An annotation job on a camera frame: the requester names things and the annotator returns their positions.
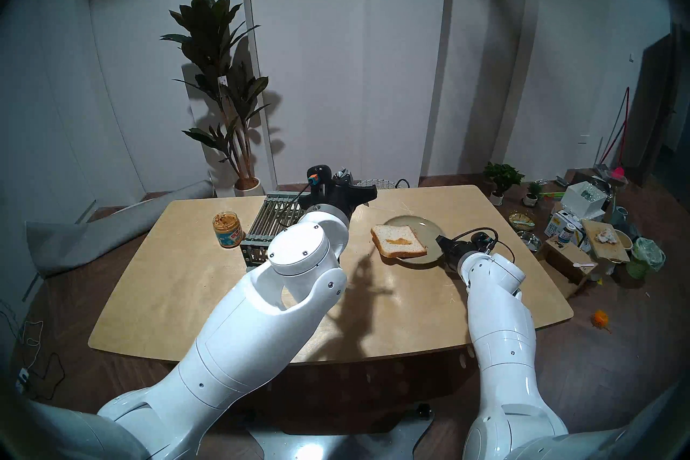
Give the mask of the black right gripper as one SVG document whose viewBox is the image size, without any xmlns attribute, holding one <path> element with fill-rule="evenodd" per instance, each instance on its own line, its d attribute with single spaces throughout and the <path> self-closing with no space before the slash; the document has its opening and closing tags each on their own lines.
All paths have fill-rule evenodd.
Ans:
<svg viewBox="0 0 690 460">
<path fill-rule="evenodd" d="M 451 272 L 460 272 L 464 258 L 475 254 L 475 244 L 471 241 L 453 240 L 438 235 L 436 243 L 441 249 L 446 269 Z"/>
</svg>

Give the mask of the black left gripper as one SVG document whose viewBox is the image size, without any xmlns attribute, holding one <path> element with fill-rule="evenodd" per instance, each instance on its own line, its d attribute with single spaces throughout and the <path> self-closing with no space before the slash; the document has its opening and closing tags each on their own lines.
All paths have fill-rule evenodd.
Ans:
<svg viewBox="0 0 690 460">
<path fill-rule="evenodd" d="M 352 178 L 308 178 L 308 194 L 300 194 L 299 206 L 307 212 L 309 209 L 316 210 L 317 206 L 325 205 L 339 210 L 350 220 L 353 209 L 350 206 L 349 187 L 353 185 Z M 353 206 L 367 204 L 377 198 L 377 187 L 375 185 L 353 185 Z"/>
</svg>

